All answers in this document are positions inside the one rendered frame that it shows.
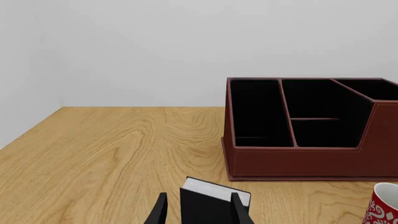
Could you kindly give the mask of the red-brown desk caddy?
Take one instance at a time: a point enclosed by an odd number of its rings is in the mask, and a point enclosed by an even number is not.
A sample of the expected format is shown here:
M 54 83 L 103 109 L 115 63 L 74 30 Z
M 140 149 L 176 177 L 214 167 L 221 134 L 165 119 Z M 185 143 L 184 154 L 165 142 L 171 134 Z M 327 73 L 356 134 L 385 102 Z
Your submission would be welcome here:
M 398 83 L 229 78 L 228 179 L 398 181 Z

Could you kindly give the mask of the red mug with white pattern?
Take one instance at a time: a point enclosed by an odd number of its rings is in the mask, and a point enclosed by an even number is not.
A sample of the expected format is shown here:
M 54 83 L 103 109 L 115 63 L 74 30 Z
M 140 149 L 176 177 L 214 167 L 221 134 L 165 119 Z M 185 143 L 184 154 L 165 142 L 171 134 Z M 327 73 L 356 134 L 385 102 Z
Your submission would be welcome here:
M 398 184 L 374 186 L 362 224 L 398 224 Z

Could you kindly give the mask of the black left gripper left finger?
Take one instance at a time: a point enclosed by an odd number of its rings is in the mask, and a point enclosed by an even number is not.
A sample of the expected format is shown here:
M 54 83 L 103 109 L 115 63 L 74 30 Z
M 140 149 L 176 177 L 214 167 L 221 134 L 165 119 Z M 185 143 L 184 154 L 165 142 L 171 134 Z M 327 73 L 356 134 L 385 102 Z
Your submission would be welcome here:
M 144 224 L 165 224 L 167 218 L 167 193 L 161 192 Z

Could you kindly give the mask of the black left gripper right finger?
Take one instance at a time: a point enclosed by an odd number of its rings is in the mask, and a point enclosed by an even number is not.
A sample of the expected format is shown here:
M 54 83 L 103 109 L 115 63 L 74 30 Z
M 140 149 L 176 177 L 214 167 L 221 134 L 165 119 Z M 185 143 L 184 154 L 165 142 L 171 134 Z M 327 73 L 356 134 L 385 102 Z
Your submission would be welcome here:
M 254 224 L 239 195 L 235 192 L 231 194 L 230 210 L 232 224 Z

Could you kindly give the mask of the black book with white pages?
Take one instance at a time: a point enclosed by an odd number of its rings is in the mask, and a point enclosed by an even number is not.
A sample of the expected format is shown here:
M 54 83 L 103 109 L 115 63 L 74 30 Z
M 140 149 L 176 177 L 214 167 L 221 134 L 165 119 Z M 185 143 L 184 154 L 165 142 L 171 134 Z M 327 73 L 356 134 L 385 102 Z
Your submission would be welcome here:
M 234 192 L 249 213 L 249 192 L 187 177 L 180 188 L 181 224 L 232 224 L 230 203 Z

